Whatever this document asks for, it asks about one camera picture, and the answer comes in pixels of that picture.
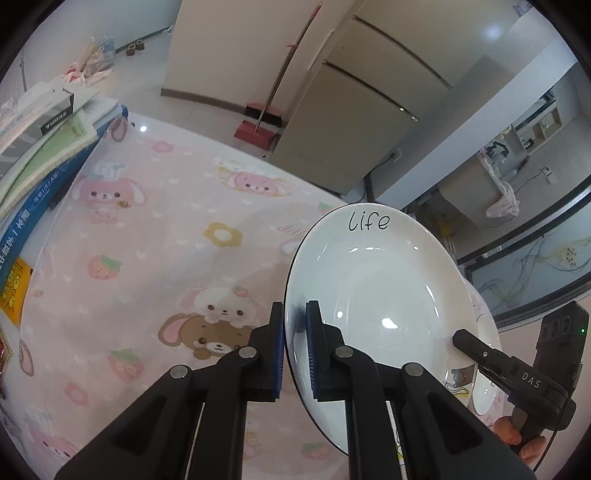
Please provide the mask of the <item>person's right hand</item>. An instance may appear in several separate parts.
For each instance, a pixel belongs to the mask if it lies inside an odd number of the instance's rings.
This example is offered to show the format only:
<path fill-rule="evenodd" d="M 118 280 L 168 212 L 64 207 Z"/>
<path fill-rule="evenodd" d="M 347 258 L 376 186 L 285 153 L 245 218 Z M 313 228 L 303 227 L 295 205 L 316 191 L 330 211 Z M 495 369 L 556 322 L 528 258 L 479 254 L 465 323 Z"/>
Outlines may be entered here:
<path fill-rule="evenodd" d="M 499 439 L 509 446 L 519 446 L 522 443 L 521 433 L 513 425 L 511 418 L 508 416 L 499 418 L 494 423 L 493 430 Z M 533 468 L 543 454 L 546 445 L 547 438 L 545 436 L 538 436 L 524 444 L 520 448 L 518 456 L 526 465 Z"/>

